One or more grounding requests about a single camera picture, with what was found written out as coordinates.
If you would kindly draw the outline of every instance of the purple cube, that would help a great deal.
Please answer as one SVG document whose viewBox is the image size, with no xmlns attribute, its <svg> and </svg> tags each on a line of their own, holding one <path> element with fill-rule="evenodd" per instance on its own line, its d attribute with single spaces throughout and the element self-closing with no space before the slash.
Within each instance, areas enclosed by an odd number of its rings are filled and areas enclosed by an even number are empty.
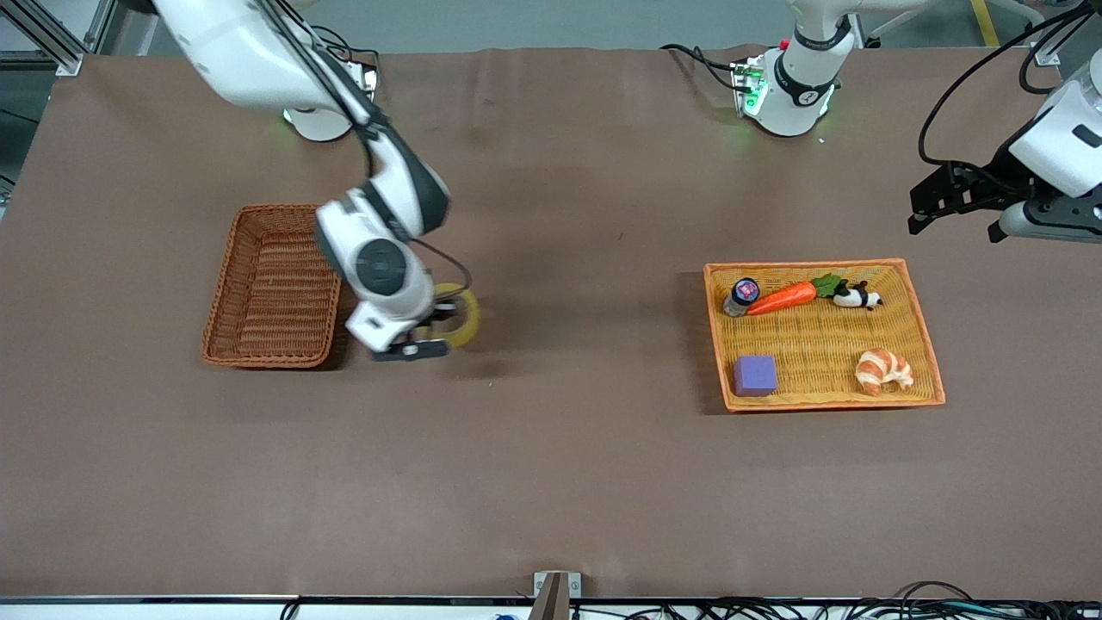
<svg viewBox="0 0 1102 620">
<path fill-rule="evenodd" d="M 773 356 L 743 356 L 735 360 L 735 395 L 768 396 L 777 391 Z"/>
</svg>

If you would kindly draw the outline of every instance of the wicker basket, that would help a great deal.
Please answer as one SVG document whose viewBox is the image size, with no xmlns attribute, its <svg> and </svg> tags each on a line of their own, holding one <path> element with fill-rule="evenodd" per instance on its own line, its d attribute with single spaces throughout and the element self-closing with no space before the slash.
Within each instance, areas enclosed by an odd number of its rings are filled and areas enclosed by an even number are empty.
<svg viewBox="0 0 1102 620">
<path fill-rule="evenodd" d="M 851 282 L 868 280 L 869 290 L 880 293 L 884 304 L 868 313 L 817 298 L 757 317 L 733 319 L 723 313 L 723 301 L 739 278 L 754 278 L 761 293 L 767 294 L 828 272 Z M 922 309 L 901 258 L 706 264 L 704 289 L 720 384 L 731 412 L 922 407 L 946 402 Z M 878 398 L 861 391 L 854 377 L 857 359 L 877 347 L 910 362 L 915 372 L 910 390 L 900 391 L 892 383 Z M 735 395 L 732 367 L 741 356 L 774 357 L 776 393 L 761 398 Z"/>
<path fill-rule="evenodd" d="M 205 362 L 309 369 L 328 357 L 341 276 L 314 240 L 316 208 L 253 205 L 237 213 L 203 330 Z"/>
</svg>

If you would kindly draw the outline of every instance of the croissant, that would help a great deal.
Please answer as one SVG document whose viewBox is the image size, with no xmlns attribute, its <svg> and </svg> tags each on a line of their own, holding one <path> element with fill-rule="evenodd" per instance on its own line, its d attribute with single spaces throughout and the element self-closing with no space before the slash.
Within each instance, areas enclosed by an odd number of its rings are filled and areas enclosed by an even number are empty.
<svg viewBox="0 0 1102 620">
<path fill-rule="evenodd" d="M 915 385 L 915 376 L 907 360 L 886 349 L 873 349 L 862 353 L 856 376 L 861 389 L 869 396 L 879 396 L 880 385 L 893 381 L 903 390 Z"/>
</svg>

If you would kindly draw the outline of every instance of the empty basket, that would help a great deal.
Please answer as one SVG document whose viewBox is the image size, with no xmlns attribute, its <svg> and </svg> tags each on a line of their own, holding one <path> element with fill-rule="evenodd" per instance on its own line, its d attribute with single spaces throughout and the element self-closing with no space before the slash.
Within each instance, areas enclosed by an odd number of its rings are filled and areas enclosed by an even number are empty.
<svg viewBox="0 0 1102 620">
<path fill-rule="evenodd" d="M 328 358 L 341 276 L 314 240 L 316 208 L 253 205 L 234 217 L 203 330 L 205 362 L 309 369 Z"/>
</svg>

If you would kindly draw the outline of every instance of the brown cloth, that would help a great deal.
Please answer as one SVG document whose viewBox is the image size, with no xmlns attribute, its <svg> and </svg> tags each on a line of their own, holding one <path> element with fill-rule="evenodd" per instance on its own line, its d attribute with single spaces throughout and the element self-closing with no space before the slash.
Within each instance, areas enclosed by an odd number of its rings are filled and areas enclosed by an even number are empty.
<svg viewBox="0 0 1102 620">
<path fill-rule="evenodd" d="M 738 57 L 746 50 L 720 54 Z M 0 224 L 0 589 L 512 595 L 1102 594 L 1099 248 L 908 236 L 919 126 L 983 50 L 874 50 L 795 139 L 667 52 L 387 56 L 379 101 L 447 180 L 471 349 L 334 372 L 204 366 L 234 214 L 359 183 L 183 58 L 58 80 Z M 1020 53 L 930 152 L 984 163 Z M 709 261 L 908 260 L 944 407 L 727 415 Z M 433 262 L 437 280 L 454 270 Z"/>
</svg>

